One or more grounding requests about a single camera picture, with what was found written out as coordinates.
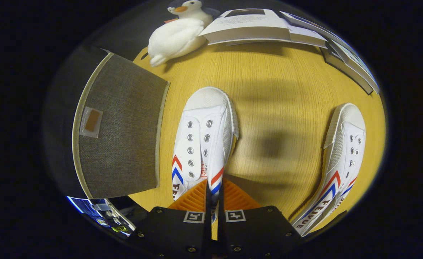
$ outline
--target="orange plastic part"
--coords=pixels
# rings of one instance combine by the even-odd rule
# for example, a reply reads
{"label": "orange plastic part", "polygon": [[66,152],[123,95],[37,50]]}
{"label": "orange plastic part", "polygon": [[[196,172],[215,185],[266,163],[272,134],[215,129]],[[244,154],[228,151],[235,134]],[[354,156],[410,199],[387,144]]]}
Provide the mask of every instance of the orange plastic part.
{"label": "orange plastic part", "polygon": [[239,186],[224,179],[224,210],[250,210],[261,205]]}
{"label": "orange plastic part", "polygon": [[[249,210],[260,208],[261,205],[233,182],[224,181],[224,210]],[[205,211],[205,179],[173,202],[168,208],[175,210],[189,210],[192,212]]]}
{"label": "orange plastic part", "polygon": [[205,211],[205,190],[208,181],[204,179],[195,185],[192,189],[188,190],[185,194],[181,195],[175,202],[173,202],[169,209],[173,210],[189,210],[192,212]]}

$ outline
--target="penguin beak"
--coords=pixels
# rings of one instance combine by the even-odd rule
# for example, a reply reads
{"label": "penguin beak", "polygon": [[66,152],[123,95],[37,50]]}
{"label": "penguin beak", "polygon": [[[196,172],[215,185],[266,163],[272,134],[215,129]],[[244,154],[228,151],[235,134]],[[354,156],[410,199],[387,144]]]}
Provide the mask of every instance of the penguin beak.
{"label": "penguin beak", "polygon": [[185,10],[187,10],[187,6],[180,6],[180,7],[175,9],[175,12],[182,13]]}

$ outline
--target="shoe toe cap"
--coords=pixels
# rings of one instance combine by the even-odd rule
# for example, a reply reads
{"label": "shoe toe cap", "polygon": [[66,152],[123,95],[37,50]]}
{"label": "shoe toe cap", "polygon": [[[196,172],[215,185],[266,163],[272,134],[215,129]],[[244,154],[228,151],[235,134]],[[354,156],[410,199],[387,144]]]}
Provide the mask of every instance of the shoe toe cap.
{"label": "shoe toe cap", "polygon": [[361,114],[358,107],[356,107],[354,104],[348,104],[344,107],[344,110],[341,114],[341,120],[347,121],[356,127],[361,128],[362,130],[366,129],[363,115]]}
{"label": "shoe toe cap", "polygon": [[215,87],[204,87],[195,92],[184,107],[185,110],[208,108],[214,106],[227,106],[227,97],[224,92]]}

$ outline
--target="brown label patch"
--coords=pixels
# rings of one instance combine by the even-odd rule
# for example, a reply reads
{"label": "brown label patch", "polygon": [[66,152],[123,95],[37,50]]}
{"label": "brown label patch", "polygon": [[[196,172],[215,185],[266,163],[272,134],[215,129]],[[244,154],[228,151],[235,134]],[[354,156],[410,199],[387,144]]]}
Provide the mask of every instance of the brown label patch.
{"label": "brown label patch", "polygon": [[85,125],[85,129],[87,131],[93,132],[95,130],[96,123],[98,122],[98,118],[100,117],[100,113],[96,110],[92,110],[90,115],[88,116],[87,124]]}

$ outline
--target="gray fabric panel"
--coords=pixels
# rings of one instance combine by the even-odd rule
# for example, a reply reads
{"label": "gray fabric panel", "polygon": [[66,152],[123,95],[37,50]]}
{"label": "gray fabric panel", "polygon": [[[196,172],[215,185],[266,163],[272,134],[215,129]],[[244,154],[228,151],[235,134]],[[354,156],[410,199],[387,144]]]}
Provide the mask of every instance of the gray fabric panel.
{"label": "gray fabric panel", "polygon": [[103,111],[99,136],[79,136],[83,175],[95,199],[156,187],[157,123],[166,86],[117,55],[98,74],[85,106]]}

